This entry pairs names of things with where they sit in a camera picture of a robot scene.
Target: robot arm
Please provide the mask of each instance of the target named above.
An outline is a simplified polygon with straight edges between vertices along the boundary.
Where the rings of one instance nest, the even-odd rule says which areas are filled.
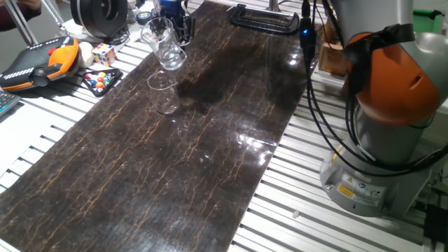
[[[341,140],[326,121],[308,70],[308,105],[315,107],[310,112],[333,151],[321,167],[322,186],[336,204],[352,213],[403,215],[426,185],[433,165],[448,153],[446,145],[426,156],[418,151],[414,155],[424,125],[448,96],[448,85],[444,85],[448,38],[414,35],[412,0],[332,0],[332,4],[344,54],[351,62],[345,114],[348,137]],[[328,4],[325,8],[331,11]],[[300,34],[307,67],[316,40],[308,39],[308,28],[303,27]],[[317,116],[340,147],[330,143]],[[363,188],[377,194],[363,194]]]
[[[385,27],[409,24],[412,28],[413,0],[332,0],[332,4],[348,48]],[[398,32],[414,38],[413,29]],[[417,34],[416,39],[369,52],[370,73],[356,94],[364,112],[395,126],[414,125],[431,117],[448,97],[447,52],[447,39],[439,34]],[[359,82],[349,79],[352,87]]]

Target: black bracket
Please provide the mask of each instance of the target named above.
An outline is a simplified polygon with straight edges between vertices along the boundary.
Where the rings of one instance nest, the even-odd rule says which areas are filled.
[[[260,29],[263,31],[276,32],[280,34],[292,34],[295,33],[299,29],[299,15],[294,13],[293,19],[287,25],[282,24],[273,24],[271,22],[266,22],[262,20],[257,20],[255,18],[242,17],[242,15],[246,12],[246,6],[244,4],[238,3],[237,6],[234,7],[232,14],[230,15],[230,22],[234,25],[239,25],[243,27],[250,27],[254,29]]]

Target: rubik's cube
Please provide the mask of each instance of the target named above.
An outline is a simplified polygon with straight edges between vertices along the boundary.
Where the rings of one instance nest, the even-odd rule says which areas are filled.
[[[98,64],[103,64],[104,66],[110,66],[117,59],[115,49],[112,45],[99,44],[93,50],[93,56]]]

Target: dark marble board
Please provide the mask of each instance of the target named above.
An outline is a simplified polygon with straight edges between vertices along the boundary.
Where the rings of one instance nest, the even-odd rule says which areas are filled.
[[[148,56],[0,195],[21,251],[226,251],[305,88],[298,36],[230,24],[205,2],[160,115]]]

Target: white ball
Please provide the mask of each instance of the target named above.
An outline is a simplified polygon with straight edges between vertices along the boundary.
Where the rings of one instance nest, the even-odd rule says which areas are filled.
[[[80,67],[84,69],[90,67],[93,63],[94,58],[92,53],[92,45],[90,45],[90,43],[88,42],[82,42],[79,44],[79,49],[81,50]]]

